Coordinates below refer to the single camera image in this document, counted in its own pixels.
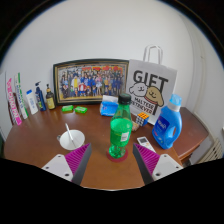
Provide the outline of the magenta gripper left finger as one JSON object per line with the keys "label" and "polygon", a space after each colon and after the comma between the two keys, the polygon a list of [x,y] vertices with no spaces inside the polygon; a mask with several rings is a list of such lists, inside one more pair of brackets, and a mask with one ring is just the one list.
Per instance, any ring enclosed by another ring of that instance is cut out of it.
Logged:
{"label": "magenta gripper left finger", "polygon": [[88,143],[67,155],[57,154],[42,169],[76,185],[80,185],[91,153],[91,144]]}

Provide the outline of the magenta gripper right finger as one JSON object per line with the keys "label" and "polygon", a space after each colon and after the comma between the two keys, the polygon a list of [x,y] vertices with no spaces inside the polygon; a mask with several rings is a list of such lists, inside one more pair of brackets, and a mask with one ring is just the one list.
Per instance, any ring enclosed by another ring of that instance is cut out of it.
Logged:
{"label": "magenta gripper right finger", "polygon": [[182,169],[168,154],[159,155],[136,143],[133,144],[133,154],[145,185]]}

